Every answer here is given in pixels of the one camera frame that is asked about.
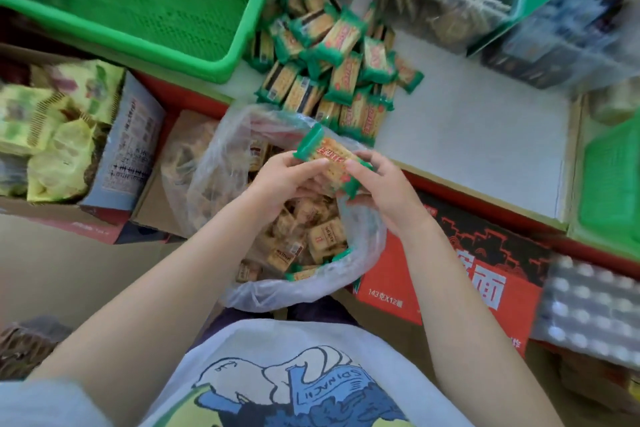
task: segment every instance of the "cartoon print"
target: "cartoon print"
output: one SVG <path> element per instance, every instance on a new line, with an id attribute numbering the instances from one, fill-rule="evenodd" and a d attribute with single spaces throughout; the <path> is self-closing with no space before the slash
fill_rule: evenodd
<path id="1" fill-rule="evenodd" d="M 223 358 L 155 427 L 412 427 L 346 354 L 317 346 L 281 365 Z"/>

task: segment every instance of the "cardboard box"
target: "cardboard box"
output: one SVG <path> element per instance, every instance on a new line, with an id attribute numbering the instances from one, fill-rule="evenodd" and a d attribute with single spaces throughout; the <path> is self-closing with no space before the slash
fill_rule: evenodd
<path id="1" fill-rule="evenodd" d="M 140 227 L 129 221 L 131 213 L 128 211 L 114 209 L 99 209 L 96 217 L 108 223 L 88 224 L 78 221 L 57 221 L 44 220 L 42 218 L 30 218 L 42 225 L 54 227 L 66 232 L 72 232 L 76 235 L 92 238 L 107 245 L 127 245 L 130 243 L 143 243 L 149 241 L 166 241 L 169 234 L 159 232 L 147 227 Z"/>
<path id="2" fill-rule="evenodd" d="M 76 60 L 8 44 L 0 44 L 0 57 L 41 65 Z M 131 212 L 151 172 L 163 120 L 163 108 L 127 71 L 118 114 L 87 195 L 77 204 L 33 204 L 2 196 L 0 213 L 100 225 L 104 221 L 98 218 L 99 208 Z"/>
<path id="3" fill-rule="evenodd" d="M 426 193 L 419 196 L 449 237 L 484 302 L 524 355 L 551 251 Z M 361 302 L 422 324 L 403 246 L 391 233 L 380 260 L 354 287 L 354 294 Z"/>
<path id="4" fill-rule="evenodd" d="M 176 136 L 184 135 L 192 128 L 211 120 L 212 119 L 210 117 L 190 110 L 183 110 L 180 112 L 180 116 L 169 133 L 166 144 L 157 159 L 156 165 L 151 171 L 147 185 L 140 195 L 138 205 L 131 214 L 131 220 L 134 223 L 182 237 L 182 229 L 173 215 L 166 193 L 164 192 L 160 167 L 164 154 L 167 152 L 167 149 L 171 146 L 172 142 L 177 138 Z"/>

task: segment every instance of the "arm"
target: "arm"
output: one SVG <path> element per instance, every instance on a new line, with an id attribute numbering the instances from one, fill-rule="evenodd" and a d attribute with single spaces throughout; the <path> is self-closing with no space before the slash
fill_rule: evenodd
<path id="1" fill-rule="evenodd" d="M 116 424 L 144 415 L 260 230 L 325 160 L 274 156 L 251 187 L 71 334 L 28 378 L 76 382 Z"/>
<path id="2" fill-rule="evenodd" d="M 551 402 L 402 171 L 378 153 L 359 155 L 378 173 L 348 164 L 372 194 L 357 199 L 377 206 L 403 243 L 443 392 L 476 427 L 561 427 Z"/>

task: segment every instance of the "box label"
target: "box label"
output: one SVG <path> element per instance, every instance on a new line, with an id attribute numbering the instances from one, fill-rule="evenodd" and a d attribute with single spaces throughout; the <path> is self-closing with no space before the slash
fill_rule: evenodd
<path id="1" fill-rule="evenodd" d="M 151 173 L 153 153 L 149 148 L 158 131 L 159 125 L 154 117 L 149 115 L 144 105 L 132 98 L 116 156 L 102 182 L 104 190 L 133 196 L 138 194 Z"/>

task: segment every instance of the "hand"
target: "hand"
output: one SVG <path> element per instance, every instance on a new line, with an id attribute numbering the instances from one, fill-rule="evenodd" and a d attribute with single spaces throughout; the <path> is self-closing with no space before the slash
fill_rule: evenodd
<path id="1" fill-rule="evenodd" d="M 399 238 L 411 232 L 423 220 L 431 218 L 396 164 L 372 150 L 357 151 L 356 155 L 373 164 L 377 172 L 355 160 L 346 162 L 349 174 L 371 193 L 371 196 L 359 194 L 347 201 L 348 205 L 364 204 L 378 209 L 387 228 Z"/>
<path id="2" fill-rule="evenodd" d="M 247 193 L 259 203 L 265 224 L 275 220 L 285 201 L 295 197 L 313 197 L 313 179 L 329 167 L 328 159 L 302 162 L 293 151 L 271 157 L 260 169 Z"/>

